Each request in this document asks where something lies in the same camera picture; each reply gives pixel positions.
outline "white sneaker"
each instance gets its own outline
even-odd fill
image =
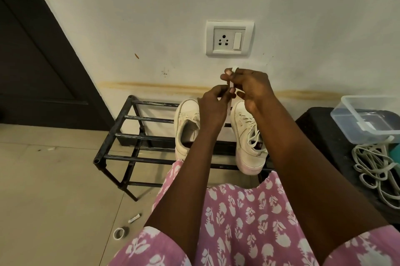
[[[244,101],[233,106],[230,122],[236,136],[237,167],[250,176],[260,173],[268,152],[254,117],[244,107]]]
[[[185,160],[189,148],[182,142],[194,142],[200,130],[199,105],[195,99],[186,99],[178,106],[174,117],[175,157]]]

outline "pink floral dress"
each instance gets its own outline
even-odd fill
[[[154,207],[182,165],[172,165]],[[188,266],[182,249],[167,235],[144,227],[110,262],[112,266]],[[208,188],[194,265],[317,266],[276,172],[257,188],[231,184]],[[385,226],[349,240],[324,265],[400,265],[400,233]]]

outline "hand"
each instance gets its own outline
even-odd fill
[[[235,89],[218,85],[198,98],[200,108],[200,131],[212,133],[215,137],[221,131],[228,111],[228,102],[236,97]]]
[[[236,88],[244,91],[237,92],[237,95],[244,99],[246,110],[253,116],[263,102],[275,98],[268,75],[264,72],[237,68],[233,73],[231,68],[227,68],[221,79],[233,82]]]

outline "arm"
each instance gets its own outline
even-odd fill
[[[198,99],[199,134],[182,168],[145,224],[168,235],[192,263],[197,249],[214,145],[226,119],[228,101],[234,97],[228,89],[226,85],[215,86]]]
[[[286,195],[319,264],[351,238],[387,221],[309,141],[275,97],[265,73],[221,76],[243,92]]]

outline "forearm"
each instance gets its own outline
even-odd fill
[[[254,114],[287,197],[320,264],[345,241],[387,225],[274,97]]]
[[[196,254],[211,157],[218,134],[200,130],[196,140],[146,225],[168,235],[193,262]]]

